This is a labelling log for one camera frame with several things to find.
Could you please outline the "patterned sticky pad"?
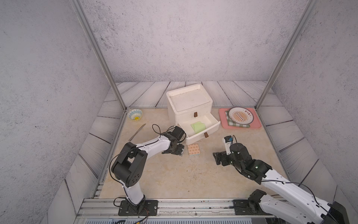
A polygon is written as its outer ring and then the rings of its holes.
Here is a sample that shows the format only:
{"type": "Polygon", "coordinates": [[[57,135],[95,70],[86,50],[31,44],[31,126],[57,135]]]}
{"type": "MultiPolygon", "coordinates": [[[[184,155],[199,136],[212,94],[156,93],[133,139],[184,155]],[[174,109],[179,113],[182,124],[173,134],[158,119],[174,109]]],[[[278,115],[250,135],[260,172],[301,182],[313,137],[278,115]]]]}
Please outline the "patterned sticky pad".
{"type": "Polygon", "coordinates": [[[200,154],[200,148],[199,148],[199,145],[197,143],[188,145],[187,149],[188,149],[188,154],[189,155],[199,155],[200,154]]]}

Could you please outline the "green sticky pad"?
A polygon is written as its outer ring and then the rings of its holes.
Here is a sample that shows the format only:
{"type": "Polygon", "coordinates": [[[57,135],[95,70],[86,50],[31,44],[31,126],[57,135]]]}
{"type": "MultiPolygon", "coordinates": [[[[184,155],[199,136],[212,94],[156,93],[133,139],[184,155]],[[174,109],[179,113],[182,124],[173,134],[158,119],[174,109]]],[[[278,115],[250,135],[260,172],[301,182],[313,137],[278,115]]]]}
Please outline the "green sticky pad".
{"type": "Polygon", "coordinates": [[[206,129],[206,125],[204,123],[202,123],[201,121],[191,124],[191,127],[195,134],[200,133],[206,129]]]}

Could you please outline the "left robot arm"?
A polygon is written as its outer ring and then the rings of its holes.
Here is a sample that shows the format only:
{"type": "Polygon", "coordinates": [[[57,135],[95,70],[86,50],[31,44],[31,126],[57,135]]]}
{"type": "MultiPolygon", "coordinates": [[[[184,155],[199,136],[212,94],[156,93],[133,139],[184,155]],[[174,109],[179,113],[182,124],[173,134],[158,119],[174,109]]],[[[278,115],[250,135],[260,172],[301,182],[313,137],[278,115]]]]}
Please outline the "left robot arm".
{"type": "Polygon", "coordinates": [[[132,205],[145,201],[139,180],[143,174],[146,161],[157,154],[172,154],[182,156],[184,133],[166,132],[148,142],[133,144],[128,142],[121,152],[111,162],[110,174],[120,184],[126,194],[126,199],[132,205]]]}

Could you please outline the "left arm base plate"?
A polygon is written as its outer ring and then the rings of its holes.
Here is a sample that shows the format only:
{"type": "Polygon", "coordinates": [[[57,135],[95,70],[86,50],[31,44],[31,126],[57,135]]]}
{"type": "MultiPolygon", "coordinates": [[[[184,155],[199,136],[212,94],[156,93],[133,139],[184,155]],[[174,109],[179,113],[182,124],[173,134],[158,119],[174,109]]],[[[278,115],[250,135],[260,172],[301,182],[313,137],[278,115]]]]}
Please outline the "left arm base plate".
{"type": "Polygon", "coordinates": [[[128,200],[121,202],[118,215],[121,216],[156,216],[158,213],[158,200],[144,200],[134,205],[128,200]]]}

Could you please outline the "white drawer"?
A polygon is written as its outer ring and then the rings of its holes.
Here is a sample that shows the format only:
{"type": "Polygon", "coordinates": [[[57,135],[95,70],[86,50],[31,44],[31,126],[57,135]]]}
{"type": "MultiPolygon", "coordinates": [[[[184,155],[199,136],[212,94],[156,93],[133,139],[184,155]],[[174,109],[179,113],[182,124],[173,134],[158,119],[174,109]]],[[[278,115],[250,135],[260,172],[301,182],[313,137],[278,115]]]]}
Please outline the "white drawer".
{"type": "Polygon", "coordinates": [[[182,128],[186,134],[186,144],[191,145],[216,132],[220,124],[221,122],[209,113],[179,123],[178,126],[182,128]]]}

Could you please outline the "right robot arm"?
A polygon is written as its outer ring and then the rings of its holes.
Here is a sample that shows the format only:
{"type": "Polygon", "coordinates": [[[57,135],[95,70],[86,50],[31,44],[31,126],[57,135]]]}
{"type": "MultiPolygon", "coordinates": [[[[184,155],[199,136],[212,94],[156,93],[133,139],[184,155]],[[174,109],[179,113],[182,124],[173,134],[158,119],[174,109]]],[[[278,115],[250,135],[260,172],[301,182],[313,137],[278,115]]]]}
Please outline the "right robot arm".
{"type": "Polygon", "coordinates": [[[291,224],[347,224],[346,208],[334,201],[317,198],[305,187],[300,188],[267,163],[253,159],[241,143],[225,143],[226,150],[213,153],[217,165],[233,166],[241,175],[280,195],[282,202],[256,189],[246,201],[233,201],[236,213],[271,214],[291,224]]]}

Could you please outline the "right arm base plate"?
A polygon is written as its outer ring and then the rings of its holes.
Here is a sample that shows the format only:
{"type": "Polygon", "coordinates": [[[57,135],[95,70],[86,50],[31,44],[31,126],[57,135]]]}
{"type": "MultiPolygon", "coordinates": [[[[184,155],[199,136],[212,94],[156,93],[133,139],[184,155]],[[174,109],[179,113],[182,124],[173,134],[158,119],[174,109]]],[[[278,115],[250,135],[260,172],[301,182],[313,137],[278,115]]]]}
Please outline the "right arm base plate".
{"type": "Polygon", "coordinates": [[[251,215],[251,216],[271,216],[269,213],[265,213],[258,202],[250,200],[233,200],[233,209],[235,215],[251,215]]]}

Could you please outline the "white drawer cabinet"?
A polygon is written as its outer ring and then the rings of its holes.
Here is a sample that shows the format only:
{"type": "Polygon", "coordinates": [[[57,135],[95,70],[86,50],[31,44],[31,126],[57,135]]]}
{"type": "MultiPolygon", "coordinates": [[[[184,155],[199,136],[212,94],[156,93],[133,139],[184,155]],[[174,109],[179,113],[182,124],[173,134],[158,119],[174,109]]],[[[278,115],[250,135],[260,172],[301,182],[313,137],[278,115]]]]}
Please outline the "white drawer cabinet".
{"type": "Polygon", "coordinates": [[[168,116],[178,125],[211,112],[213,100],[202,84],[194,84],[166,93],[168,116]]]}

